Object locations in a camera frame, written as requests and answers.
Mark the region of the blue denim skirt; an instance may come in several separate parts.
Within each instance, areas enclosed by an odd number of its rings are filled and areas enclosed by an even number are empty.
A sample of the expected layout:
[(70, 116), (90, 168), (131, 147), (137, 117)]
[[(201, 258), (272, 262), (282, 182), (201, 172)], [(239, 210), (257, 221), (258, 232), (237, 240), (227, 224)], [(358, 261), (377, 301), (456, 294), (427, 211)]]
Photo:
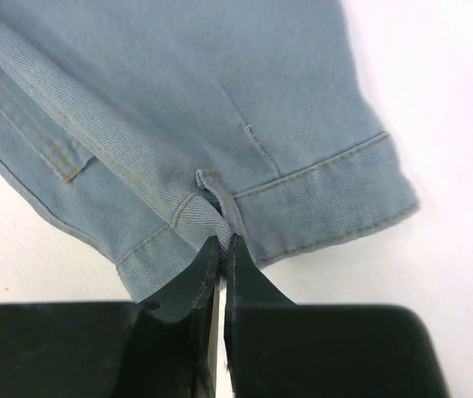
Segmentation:
[(418, 208), (338, 1), (0, 1), (0, 173), (135, 301), (212, 235), (267, 266)]

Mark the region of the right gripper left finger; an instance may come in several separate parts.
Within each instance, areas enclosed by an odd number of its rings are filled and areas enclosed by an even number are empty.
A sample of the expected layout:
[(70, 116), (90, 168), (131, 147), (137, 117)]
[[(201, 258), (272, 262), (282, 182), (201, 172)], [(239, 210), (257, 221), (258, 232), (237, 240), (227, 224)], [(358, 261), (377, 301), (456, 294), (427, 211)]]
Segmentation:
[(213, 397), (220, 247), (140, 303), (0, 304), (0, 397)]

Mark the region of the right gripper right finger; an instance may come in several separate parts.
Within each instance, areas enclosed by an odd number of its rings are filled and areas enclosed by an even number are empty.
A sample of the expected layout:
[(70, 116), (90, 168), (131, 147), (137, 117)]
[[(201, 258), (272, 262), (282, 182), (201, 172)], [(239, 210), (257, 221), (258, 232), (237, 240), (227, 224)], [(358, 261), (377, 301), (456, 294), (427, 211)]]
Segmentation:
[(227, 252), (224, 341), (238, 397), (447, 397), (422, 320), (372, 304), (297, 304), (254, 264)]

